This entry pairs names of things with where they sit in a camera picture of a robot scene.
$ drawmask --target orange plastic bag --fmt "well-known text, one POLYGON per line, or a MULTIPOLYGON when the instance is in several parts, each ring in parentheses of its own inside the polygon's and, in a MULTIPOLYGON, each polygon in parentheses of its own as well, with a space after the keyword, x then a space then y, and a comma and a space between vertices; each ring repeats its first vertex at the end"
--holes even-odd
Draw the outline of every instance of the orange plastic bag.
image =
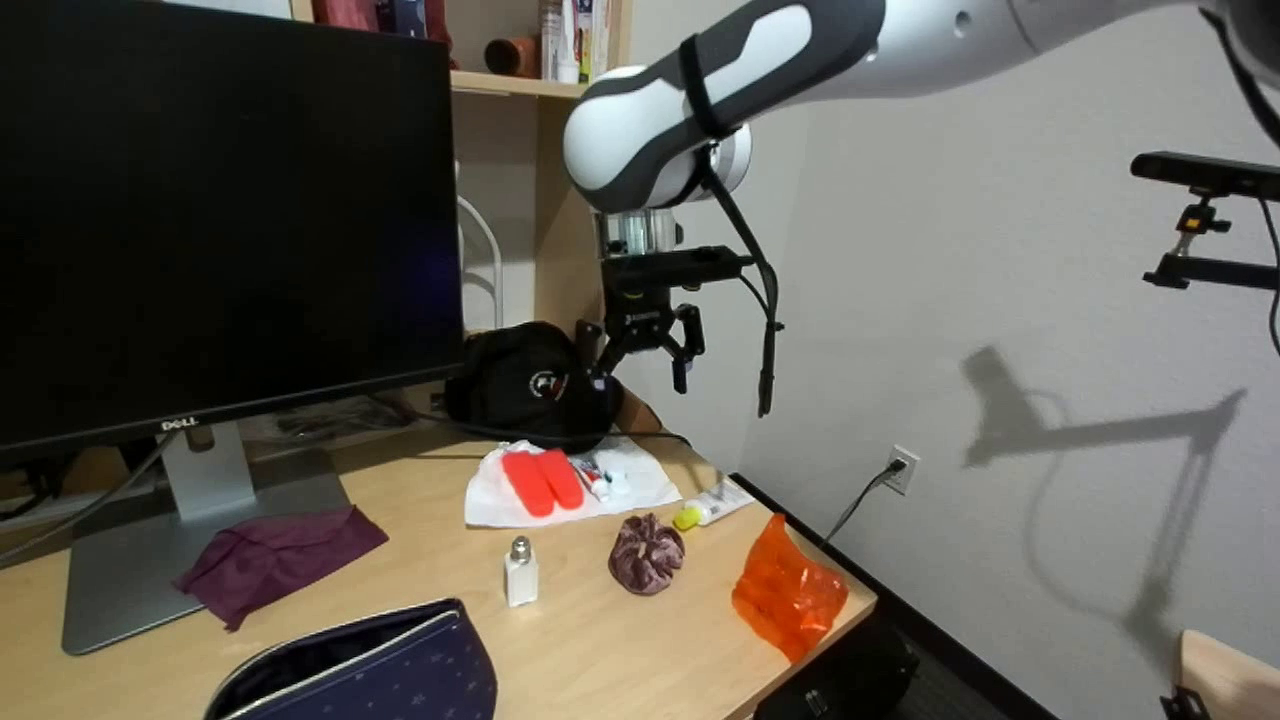
POLYGON ((818 568, 775 513, 757 537, 730 608, 792 665, 804 659, 836 624, 847 590, 842 577, 818 568))

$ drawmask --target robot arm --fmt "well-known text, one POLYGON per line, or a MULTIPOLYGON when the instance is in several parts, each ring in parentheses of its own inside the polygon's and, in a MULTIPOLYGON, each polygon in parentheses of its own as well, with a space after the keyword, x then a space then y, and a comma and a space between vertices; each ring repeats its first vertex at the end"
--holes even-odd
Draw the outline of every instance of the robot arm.
MULTIPOLYGON (((602 333, 594 336, 609 345, 594 371, 612 371, 629 351, 667 350, 682 394, 682 368, 704 340, 697 310, 673 310, 667 294, 757 268, 768 315, 759 416, 768 411, 775 273, 729 196, 748 173, 751 115, 789 99, 955 89, 1158 4, 1190 0, 748 0, 655 63, 594 81, 565 124, 566 178, 599 213, 602 333), (647 213, 701 191, 722 206, 748 258, 655 252, 647 213)), ((1280 84, 1280 0, 1200 0, 1200 14, 1220 32, 1241 89, 1280 84)))

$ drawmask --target wooden shelf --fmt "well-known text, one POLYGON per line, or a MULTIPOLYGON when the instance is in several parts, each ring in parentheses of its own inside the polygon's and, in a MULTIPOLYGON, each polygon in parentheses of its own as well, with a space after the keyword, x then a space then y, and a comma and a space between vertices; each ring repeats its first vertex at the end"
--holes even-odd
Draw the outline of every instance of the wooden shelf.
POLYGON ((544 84, 522 76, 452 72, 458 98, 530 98, 530 99, 579 99, 579 84, 544 84))

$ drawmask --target wooden desk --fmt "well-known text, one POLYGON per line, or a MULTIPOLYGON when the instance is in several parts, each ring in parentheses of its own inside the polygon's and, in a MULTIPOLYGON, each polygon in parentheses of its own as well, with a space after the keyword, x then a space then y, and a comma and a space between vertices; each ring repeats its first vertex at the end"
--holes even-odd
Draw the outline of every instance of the wooden desk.
MULTIPOLYGON (((240 633, 197 614, 94 657, 60 654, 68 551, 0 574, 0 717, 179 720, 199 717, 216 683, 252 654, 344 622, 458 597, 501 676, 506 720, 735 717, 789 676, 789 659, 730 608, 741 564, 763 530, 745 510, 687 537, 687 564, 665 597, 629 597, 609 577, 615 519, 526 532, 538 551, 538 604, 506 608, 501 560, 517 532, 473 532, 462 486, 489 443, 422 455, 344 448, 344 487, 387 544, 334 577, 258 608, 240 633)), ((681 443, 651 453, 681 494, 710 486, 681 443)), ((875 597, 847 577, 826 641, 864 622, 875 597)))

